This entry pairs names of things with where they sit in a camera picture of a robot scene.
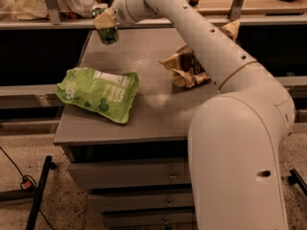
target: gray drawer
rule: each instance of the gray drawer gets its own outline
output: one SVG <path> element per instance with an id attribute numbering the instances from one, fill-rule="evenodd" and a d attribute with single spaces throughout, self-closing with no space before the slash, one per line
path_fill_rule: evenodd
<path id="1" fill-rule="evenodd" d="M 196 222 L 193 209 L 142 212 L 131 214 L 103 215 L 105 227 L 125 227 L 142 225 L 162 225 L 165 223 L 192 223 Z"/>
<path id="2" fill-rule="evenodd" d="M 191 183 L 184 158 L 71 164 L 68 171 L 87 190 Z"/>
<path id="3" fill-rule="evenodd" d="M 192 189 L 89 195 L 90 206 L 98 212 L 138 209 L 171 209 L 194 205 Z"/>

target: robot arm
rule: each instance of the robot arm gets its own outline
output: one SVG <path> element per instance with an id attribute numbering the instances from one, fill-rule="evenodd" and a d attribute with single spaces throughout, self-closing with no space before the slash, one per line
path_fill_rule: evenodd
<path id="1" fill-rule="evenodd" d="M 122 24 L 168 18 L 222 93 L 189 128 L 199 229 L 288 229 L 278 163 L 295 119 L 287 90 L 187 0 L 116 0 L 113 7 Z"/>

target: crumpled paper bag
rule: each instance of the crumpled paper bag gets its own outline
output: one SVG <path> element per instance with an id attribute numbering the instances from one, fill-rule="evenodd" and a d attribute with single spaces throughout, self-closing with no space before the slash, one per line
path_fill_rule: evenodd
<path id="1" fill-rule="evenodd" d="M 223 25 L 220 30 L 230 39 L 236 41 L 239 28 L 240 19 L 237 19 Z M 210 79 L 187 45 L 177 50 L 171 57 L 165 58 L 159 63 L 166 69 L 174 72 L 172 83 L 177 87 L 192 88 Z"/>

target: floor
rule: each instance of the floor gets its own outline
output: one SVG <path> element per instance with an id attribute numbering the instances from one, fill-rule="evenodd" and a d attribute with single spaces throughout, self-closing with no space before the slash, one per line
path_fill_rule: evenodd
<path id="1" fill-rule="evenodd" d="M 63 150 L 53 145 L 57 121 L 8 122 L 0 125 L 0 146 L 24 174 L 38 183 L 45 156 L 51 155 L 57 168 L 49 172 L 41 211 L 54 229 L 105 229 L 99 213 L 86 204 L 87 193 L 77 188 L 67 172 L 69 164 Z M 297 186 L 286 180 L 289 170 L 296 168 L 307 181 L 307 123 L 295 124 L 294 133 L 280 146 L 281 175 L 291 230 L 307 229 L 307 197 Z M 20 175 L 10 160 L 0 151 L 0 192 L 18 190 Z M 31 199 L 0 202 L 0 230 L 25 229 L 32 207 Z M 52 229 L 41 214 L 35 229 Z M 125 230 L 158 230 L 163 226 L 131 227 Z M 174 225 L 176 230 L 197 229 L 196 224 Z"/>

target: black metal stand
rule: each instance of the black metal stand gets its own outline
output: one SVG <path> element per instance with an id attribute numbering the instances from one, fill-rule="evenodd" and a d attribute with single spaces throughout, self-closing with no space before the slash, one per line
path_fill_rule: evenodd
<path id="1" fill-rule="evenodd" d="M 303 191 L 303 193 L 307 196 L 307 185 L 304 182 L 304 180 L 300 177 L 299 173 L 296 171 L 296 169 L 290 170 L 291 176 L 288 177 L 288 181 L 291 185 L 297 185 L 300 187 L 300 189 Z"/>
<path id="2" fill-rule="evenodd" d="M 54 170 L 56 167 L 56 164 L 52 162 L 52 156 L 46 156 L 37 188 L 33 189 L 32 191 L 15 190 L 0 193 L 0 201 L 10 201 L 30 197 L 34 199 L 26 230 L 35 229 L 37 213 L 39 211 L 40 202 L 45 189 L 48 172 L 49 170 Z"/>

